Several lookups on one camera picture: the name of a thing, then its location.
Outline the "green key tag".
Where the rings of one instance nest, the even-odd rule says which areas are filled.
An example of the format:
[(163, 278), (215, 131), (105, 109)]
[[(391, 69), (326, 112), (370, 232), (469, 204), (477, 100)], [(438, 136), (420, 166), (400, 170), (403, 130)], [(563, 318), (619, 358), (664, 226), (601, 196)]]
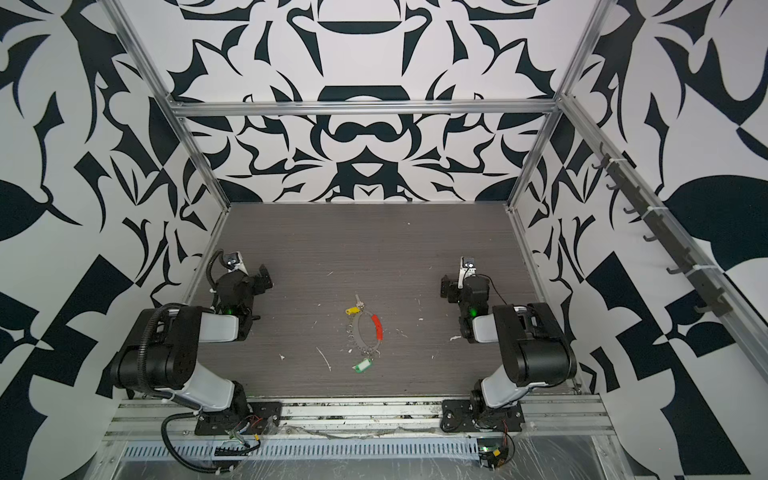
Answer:
[(369, 369), (373, 365), (373, 360), (371, 358), (365, 358), (356, 365), (353, 366), (353, 370), (356, 373), (363, 373), (367, 369)]

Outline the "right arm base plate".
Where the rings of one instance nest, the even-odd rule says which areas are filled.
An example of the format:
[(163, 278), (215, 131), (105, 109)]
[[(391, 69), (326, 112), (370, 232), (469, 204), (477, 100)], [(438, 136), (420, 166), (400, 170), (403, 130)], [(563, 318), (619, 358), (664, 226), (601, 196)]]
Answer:
[(519, 405), (487, 409), (470, 400), (443, 400), (440, 429), (444, 433), (521, 432), (525, 417)]

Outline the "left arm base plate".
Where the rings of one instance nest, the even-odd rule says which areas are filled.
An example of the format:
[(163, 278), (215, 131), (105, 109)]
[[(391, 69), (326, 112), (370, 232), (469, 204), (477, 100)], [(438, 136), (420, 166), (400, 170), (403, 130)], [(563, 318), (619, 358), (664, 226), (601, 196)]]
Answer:
[(225, 435), (236, 430), (241, 435), (267, 434), (280, 426), (283, 404), (279, 401), (249, 402), (242, 413), (234, 409), (203, 412), (197, 420), (197, 436)]

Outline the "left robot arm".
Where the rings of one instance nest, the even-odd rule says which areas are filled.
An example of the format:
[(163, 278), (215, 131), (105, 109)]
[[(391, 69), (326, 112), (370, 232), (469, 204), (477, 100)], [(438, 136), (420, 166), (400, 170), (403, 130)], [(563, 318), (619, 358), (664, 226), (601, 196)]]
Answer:
[(260, 319), (252, 312), (254, 297), (272, 287), (265, 265), (254, 275), (233, 267), (214, 282), (210, 307), (171, 303), (142, 310), (110, 364), (112, 384), (194, 411), (247, 416), (242, 385), (205, 367), (198, 350), (203, 343), (246, 340)]

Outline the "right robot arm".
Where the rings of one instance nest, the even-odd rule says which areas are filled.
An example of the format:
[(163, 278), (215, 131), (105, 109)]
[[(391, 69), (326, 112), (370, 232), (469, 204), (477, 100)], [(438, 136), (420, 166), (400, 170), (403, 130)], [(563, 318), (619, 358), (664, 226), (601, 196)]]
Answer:
[(557, 387), (577, 373), (575, 354), (550, 306), (490, 306), (494, 288), (484, 275), (445, 275), (440, 281), (440, 296), (459, 308), (461, 337), (499, 347), (501, 366), (479, 380), (471, 394), (477, 415), (512, 407), (533, 390)]

